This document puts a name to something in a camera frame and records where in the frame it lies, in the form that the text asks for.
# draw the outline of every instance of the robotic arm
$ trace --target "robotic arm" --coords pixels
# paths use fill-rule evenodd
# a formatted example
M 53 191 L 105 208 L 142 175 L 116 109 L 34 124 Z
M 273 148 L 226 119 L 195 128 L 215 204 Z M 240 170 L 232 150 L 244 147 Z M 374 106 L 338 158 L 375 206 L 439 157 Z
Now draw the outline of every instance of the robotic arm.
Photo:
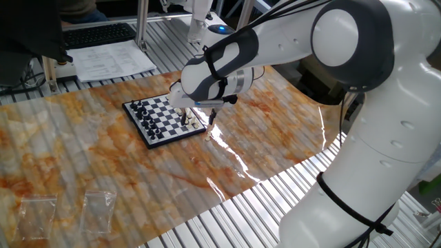
M 322 175 L 339 199 L 379 219 L 441 141 L 441 14 L 431 0 L 281 1 L 238 32 L 213 26 L 173 84 L 174 107 L 229 106 L 252 67 L 314 54 L 350 92 L 366 94 L 347 142 Z M 398 214 L 398 204 L 383 223 Z M 352 247 L 368 226 L 315 184 L 280 222 L 278 247 Z

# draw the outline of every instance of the plastic sheet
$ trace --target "plastic sheet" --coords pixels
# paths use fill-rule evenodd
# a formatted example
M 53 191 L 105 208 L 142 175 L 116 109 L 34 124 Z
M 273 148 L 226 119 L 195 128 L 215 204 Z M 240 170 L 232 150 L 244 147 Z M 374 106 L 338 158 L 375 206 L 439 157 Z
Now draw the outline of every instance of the plastic sheet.
M 57 196 L 26 196 L 21 199 L 14 241 L 49 239 Z
M 147 149 L 121 104 L 167 94 L 180 77 L 0 106 L 0 225 L 8 242 L 17 224 L 6 217 L 21 195 L 50 192 L 59 198 L 48 247 L 136 247 L 321 152 L 338 133 L 339 106 L 313 102 L 267 67 L 217 115 L 208 141 L 207 131 Z M 98 215 L 83 211 L 86 190 L 118 194 L 113 216 L 96 209 L 102 225 L 88 222 Z M 87 206 L 95 200 L 86 198 Z
M 116 201 L 114 192 L 86 191 L 80 230 L 91 234 L 109 234 Z

